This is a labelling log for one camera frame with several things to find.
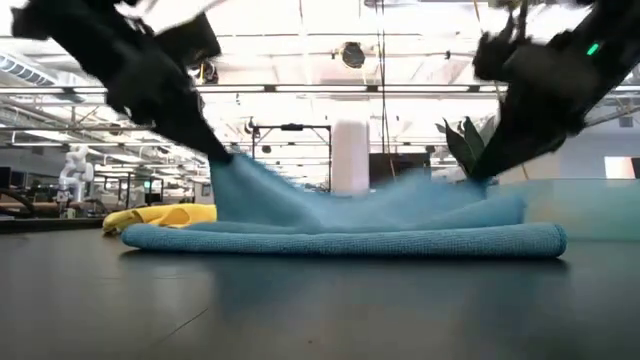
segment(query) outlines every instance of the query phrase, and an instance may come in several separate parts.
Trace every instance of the table surface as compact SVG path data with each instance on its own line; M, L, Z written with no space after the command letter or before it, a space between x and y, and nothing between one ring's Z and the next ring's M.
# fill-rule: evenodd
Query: table surface
M154 254L0 237L0 359L637 359L640 242L562 261Z

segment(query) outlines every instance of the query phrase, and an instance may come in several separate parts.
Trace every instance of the blue towel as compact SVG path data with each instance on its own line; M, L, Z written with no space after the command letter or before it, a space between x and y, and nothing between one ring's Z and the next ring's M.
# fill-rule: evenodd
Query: blue towel
M188 252L543 258L566 248L559 226L522 224L522 197L487 199L485 187L431 182L419 172L359 198L305 192L243 155L212 165L211 177L218 222L134 225L124 243Z

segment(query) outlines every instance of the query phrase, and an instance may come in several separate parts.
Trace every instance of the yellow towel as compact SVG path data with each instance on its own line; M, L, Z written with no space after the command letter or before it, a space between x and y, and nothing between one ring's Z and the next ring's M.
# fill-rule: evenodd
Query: yellow towel
M118 211L109 214L102 223L107 233L119 233L133 224L184 227L199 222L216 221L215 205L175 204Z

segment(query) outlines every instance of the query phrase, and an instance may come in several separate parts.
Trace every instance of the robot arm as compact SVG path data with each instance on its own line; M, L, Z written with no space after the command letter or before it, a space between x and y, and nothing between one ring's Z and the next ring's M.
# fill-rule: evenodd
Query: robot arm
M509 86L500 124L470 178L483 180L558 150L587 127L585 115L640 61L640 0L578 5L590 5L589 15L547 44L504 36L513 31L509 23L503 36L480 40L476 76Z

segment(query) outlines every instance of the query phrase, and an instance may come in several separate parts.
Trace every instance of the green light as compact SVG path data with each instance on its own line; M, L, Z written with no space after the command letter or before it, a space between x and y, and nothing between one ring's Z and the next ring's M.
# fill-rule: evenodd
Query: green light
M591 55L595 54L596 51L598 51L599 48L600 48L600 44L591 45L591 47L587 51L587 55L591 56Z

